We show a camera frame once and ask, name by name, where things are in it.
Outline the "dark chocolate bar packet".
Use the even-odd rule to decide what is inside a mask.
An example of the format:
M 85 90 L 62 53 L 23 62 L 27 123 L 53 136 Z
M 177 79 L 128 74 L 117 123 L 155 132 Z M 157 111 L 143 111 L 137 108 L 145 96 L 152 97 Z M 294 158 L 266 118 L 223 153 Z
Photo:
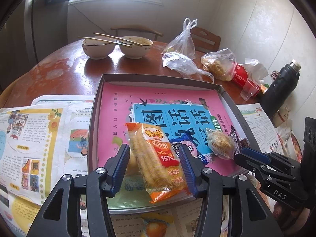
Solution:
M 234 155 L 237 155 L 238 153 L 241 153 L 242 148 L 250 146 L 249 142 L 248 142 L 248 139 L 246 139 L 246 138 L 240 139 L 238 137 L 237 131 L 234 128 L 233 125 L 231 125 L 231 131 L 230 131 L 229 136 L 232 138 L 232 140 L 235 143 L 235 147 L 234 147 L 234 150 L 233 150 Z

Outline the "blue oreo-style cookie packet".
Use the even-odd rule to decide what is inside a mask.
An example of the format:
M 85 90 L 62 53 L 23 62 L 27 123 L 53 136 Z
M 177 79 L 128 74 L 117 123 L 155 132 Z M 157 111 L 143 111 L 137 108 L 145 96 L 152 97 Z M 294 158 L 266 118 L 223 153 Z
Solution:
M 181 145 L 183 144 L 183 145 L 186 145 L 188 147 L 188 150 L 191 152 L 191 155 L 193 157 L 197 157 L 198 159 L 200 159 L 204 165 L 208 164 L 207 159 L 204 157 L 204 155 L 202 155 L 198 151 L 196 146 L 190 140 L 185 140 L 185 139 L 181 139 L 181 138 L 179 138 L 179 139 L 172 139 L 170 141 L 170 144 L 171 144 L 174 152 L 176 153 L 177 158 L 179 158 L 179 150 L 180 150 Z

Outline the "orange rice cracker packet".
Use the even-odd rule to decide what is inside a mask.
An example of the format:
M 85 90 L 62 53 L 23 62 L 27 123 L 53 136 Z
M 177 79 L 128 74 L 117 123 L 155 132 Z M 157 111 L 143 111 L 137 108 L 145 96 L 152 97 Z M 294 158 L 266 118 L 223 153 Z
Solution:
M 161 127 L 139 122 L 125 126 L 151 203 L 188 192 L 179 158 Z

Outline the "small yellow snack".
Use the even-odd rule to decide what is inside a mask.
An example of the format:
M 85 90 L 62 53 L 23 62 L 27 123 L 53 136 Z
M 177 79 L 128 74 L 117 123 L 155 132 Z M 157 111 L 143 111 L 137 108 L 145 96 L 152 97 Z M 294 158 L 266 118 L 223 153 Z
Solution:
M 207 144 L 212 152 L 221 159 L 233 159 L 235 142 L 222 131 L 206 128 Z

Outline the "green label round pastry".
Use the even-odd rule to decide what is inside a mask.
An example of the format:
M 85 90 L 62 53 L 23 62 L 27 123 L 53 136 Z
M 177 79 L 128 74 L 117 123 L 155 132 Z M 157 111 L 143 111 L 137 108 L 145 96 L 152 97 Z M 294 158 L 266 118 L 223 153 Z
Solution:
M 135 158 L 135 155 L 133 154 L 133 151 L 130 151 L 130 159 L 127 164 L 127 168 L 125 171 L 125 176 L 130 177 L 130 176 L 137 176 L 140 175 L 140 171 L 138 168 L 138 164 Z

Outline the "newspaper sheet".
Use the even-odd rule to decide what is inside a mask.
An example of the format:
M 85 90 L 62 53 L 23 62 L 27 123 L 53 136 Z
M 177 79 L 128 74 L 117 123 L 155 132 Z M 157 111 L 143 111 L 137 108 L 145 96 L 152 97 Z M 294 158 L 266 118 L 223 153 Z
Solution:
M 259 103 L 237 105 L 250 127 L 260 151 L 283 155 L 283 149 L 276 130 Z
M 88 174 L 92 100 L 49 102 L 57 103 L 1 109 L 1 216 L 13 236 L 27 235 L 63 174 Z M 140 176 L 125 179 L 122 192 L 107 200 L 111 214 L 114 209 L 130 209 L 143 201 L 150 205 Z M 172 219 L 165 236 L 194 236 L 201 202 L 155 211 L 168 215 L 158 218 Z M 111 219 L 117 236 L 140 236 L 144 226 L 151 226 L 143 214 L 113 215 Z

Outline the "rabbit figurine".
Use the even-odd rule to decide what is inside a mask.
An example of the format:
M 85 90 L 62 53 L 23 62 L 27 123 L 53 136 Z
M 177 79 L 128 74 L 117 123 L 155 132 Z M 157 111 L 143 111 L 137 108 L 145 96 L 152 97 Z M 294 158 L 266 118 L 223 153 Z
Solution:
M 283 124 L 285 121 L 288 120 L 290 113 L 290 108 L 286 105 L 280 109 L 274 114 L 272 117 L 272 123 L 275 128 Z

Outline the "clear plastic cup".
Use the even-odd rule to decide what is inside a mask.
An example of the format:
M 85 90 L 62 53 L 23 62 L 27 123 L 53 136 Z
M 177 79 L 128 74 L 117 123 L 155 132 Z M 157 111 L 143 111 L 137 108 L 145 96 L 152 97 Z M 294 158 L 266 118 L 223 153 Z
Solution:
M 255 83 L 247 79 L 240 96 L 243 100 L 248 101 L 250 98 L 256 97 L 259 90 L 259 87 Z

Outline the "left newspaper sheet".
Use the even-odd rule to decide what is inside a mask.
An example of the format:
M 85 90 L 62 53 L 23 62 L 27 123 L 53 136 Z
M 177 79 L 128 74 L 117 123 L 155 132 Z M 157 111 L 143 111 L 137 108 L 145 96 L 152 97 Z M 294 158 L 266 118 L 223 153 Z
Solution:
M 1 216 L 13 236 L 27 235 L 63 174 L 88 174 L 92 100 L 49 102 L 57 103 L 1 109 Z M 143 201 L 150 205 L 140 176 L 125 179 L 122 192 L 107 200 L 111 214 L 114 209 L 130 209 Z M 158 218 L 172 219 L 165 236 L 194 236 L 201 202 L 155 211 L 168 215 Z M 151 226 L 143 214 L 113 215 L 111 219 L 117 236 L 140 236 L 144 226 Z

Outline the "dark red flower bouquet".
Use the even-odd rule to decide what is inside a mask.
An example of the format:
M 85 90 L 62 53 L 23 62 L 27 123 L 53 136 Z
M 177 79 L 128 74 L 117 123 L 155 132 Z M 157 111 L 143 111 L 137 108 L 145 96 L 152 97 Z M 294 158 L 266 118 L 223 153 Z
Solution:
M 279 71 L 276 71 L 276 70 L 272 71 L 271 74 L 270 74 L 272 81 L 276 80 L 276 78 L 279 75 L 280 75 Z

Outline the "right beige ceramic bowl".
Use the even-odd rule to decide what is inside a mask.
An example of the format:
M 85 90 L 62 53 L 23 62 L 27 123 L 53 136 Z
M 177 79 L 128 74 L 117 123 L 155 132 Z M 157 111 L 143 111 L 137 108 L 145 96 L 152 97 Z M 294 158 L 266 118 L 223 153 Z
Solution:
M 123 36 L 118 41 L 130 46 L 120 45 L 121 52 L 130 59 L 143 58 L 154 44 L 152 40 L 140 36 Z

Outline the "beige ceramic bowl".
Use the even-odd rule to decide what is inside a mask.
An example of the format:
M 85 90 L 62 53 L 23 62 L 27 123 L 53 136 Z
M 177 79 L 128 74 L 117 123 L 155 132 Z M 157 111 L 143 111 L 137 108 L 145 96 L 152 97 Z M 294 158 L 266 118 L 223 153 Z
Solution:
M 93 38 L 99 38 L 104 40 L 110 40 L 116 42 L 116 39 L 105 36 L 93 36 Z M 115 44 L 100 42 L 95 40 L 84 39 L 81 43 L 84 53 L 91 59 L 104 59 L 107 58 L 110 53 L 113 52 Z
M 143 58 L 154 44 L 152 40 L 140 36 L 123 36 L 118 41 L 130 46 L 120 45 L 121 52 L 130 59 Z

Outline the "wooden chair with cutout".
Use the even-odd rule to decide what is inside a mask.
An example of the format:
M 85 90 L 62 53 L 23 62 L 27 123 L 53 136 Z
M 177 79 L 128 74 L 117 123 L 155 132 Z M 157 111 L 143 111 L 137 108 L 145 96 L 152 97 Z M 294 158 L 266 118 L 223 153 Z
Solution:
M 200 27 L 195 27 L 191 30 L 191 37 L 196 51 L 202 53 L 218 51 L 221 43 L 220 36 Z

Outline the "curved wooden chair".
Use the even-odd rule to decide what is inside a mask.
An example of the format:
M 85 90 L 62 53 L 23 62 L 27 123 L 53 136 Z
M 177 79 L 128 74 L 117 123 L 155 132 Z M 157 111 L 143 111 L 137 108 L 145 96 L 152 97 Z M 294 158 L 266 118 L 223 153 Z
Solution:
M 147 26 L 144 25 L 122 25 L 122 26 L 114 26 L 110 28 L 111 31 L 116 31 L 116 34 L 118 34 L 118 32 L 120 30 L 124 30 L 124 31 L 132 31 L 132 32 L 140 32 L 140 33 L 150 33 L 155 35 L 155 40 L 157 40 L 158 37 L 164 37 L 164 34 L 153 30 Z

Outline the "grey refrigerator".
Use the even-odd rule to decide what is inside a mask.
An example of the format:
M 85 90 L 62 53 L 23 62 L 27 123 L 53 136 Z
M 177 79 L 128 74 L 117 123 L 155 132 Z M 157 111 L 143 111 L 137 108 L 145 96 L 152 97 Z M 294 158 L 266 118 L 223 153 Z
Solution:
M 68 4 L 23 0 L 1 28 L 1 74 L 20 75 L 68 42 Z

